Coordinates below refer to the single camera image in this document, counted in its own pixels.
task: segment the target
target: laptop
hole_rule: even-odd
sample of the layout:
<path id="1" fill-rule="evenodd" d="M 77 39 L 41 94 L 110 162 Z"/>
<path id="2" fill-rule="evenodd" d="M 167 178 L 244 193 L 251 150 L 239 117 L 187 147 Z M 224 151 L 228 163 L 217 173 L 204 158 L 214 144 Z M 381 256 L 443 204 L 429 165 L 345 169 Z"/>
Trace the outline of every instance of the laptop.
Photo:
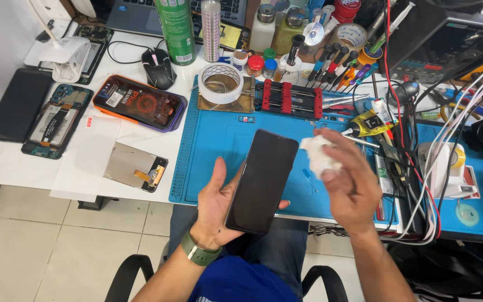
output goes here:
<path id="1" fill-rule="evenodd" d="M 191 10 L 201 12 L 201 1 L 191 1 Z M 247 0 L 221 0 L 221 19 L 245 25 Z M 162 28 L 153 0 L 115 0 L 107 25 L 124 32 L 162 37 Z"/>

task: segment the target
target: jeans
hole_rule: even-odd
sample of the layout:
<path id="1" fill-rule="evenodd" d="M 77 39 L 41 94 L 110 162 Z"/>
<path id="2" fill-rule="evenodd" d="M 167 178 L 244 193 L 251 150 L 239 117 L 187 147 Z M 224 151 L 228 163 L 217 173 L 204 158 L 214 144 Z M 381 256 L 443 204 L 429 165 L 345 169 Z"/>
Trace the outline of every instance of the jeans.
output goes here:
<path id="1" fill-rule="evenodd" d="M 173 205 L 171 233 L 169 239 L 170 257 L 180 244 L 182 237 L 197 221 L 197 207 Z M 303 300 L 301 268 L 305 258 L 309 222 L 293 219 L 274 218 L 269 233 L 262 237 L 251 237 L 243 254 L 251 264 L 264 264 L 281 278 Z"/>

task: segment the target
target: hand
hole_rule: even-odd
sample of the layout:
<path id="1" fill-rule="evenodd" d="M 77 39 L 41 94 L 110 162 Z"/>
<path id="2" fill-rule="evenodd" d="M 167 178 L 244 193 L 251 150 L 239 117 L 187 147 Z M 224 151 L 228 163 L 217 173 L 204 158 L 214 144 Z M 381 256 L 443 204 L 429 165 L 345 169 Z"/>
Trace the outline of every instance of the hand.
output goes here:
<path id="1" fill-rule="evenodd" d="M 190 230 L 198 247 L 216 250 L 243 234 L 225 227 L 226 214 L 238 186 L 242 168 L 243 165 L 234 178 L 221 188 L 226 178 L 226 164 L 222 157 L 215 160 L 210 182 L 198 193 L 198 218 Z M 278 209 L 284 209 L 289 204 L 288 200 L 281 200 Z"/>
<path id="2" fill-rule="evenodd" d="M 372 168 L 359 148 L 339 132 L 315 129 L 314 135 L 319 134 L 335 143 L 333 148 L 324 146 L 324 152 L 342 163 L 339 173 L 325 171 L 321 175 L 333 218 L 350 235 L 375 230 L 372 217 L 383 193 Z"/>

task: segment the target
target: person's left hand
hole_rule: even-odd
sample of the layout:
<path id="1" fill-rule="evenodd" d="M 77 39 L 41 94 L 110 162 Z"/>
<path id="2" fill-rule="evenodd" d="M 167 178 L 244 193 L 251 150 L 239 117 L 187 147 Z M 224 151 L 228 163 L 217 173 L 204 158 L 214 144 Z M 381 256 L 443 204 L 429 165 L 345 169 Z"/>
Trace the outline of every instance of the person's left hand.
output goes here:
<path id="1" fill-rule="evenodd" d="M 226 178 L 226 164 L 222 157 L 215 160 L 210 182 L 198 193 L 198 218 L 190 230 L 198 247 L 216 250 L 243 234 L 225 227 L 226 214 L 238 186 L 242 168 L 243 165 L 234 178 L 221 188 Z M 281 200 L 278 209 L 284 209 L 289 204 L 288 200 Z"/>

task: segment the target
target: white tissue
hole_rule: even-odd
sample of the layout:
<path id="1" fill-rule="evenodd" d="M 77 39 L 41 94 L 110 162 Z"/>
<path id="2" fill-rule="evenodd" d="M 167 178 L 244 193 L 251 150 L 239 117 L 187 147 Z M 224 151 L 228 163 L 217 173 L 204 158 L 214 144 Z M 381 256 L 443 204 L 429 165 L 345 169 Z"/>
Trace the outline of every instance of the white tissue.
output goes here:
<path id="1" fill-rule="evenodd" d="M 300 149 L 307 151 L 309 156 L 309 168 L 316 174 L 316 178 L 321 180 L 321 175 L 324 171 L 340 171 L 342 168 L 342 163 L 332 159 L 327 154 L 324 153 L 324 148 L 322 146 L 327 145 L 333 147 L 333 143 L 328 141 L 322 135 L 315 136 L 313 138 L 306 138 L 301 140 Z"/>

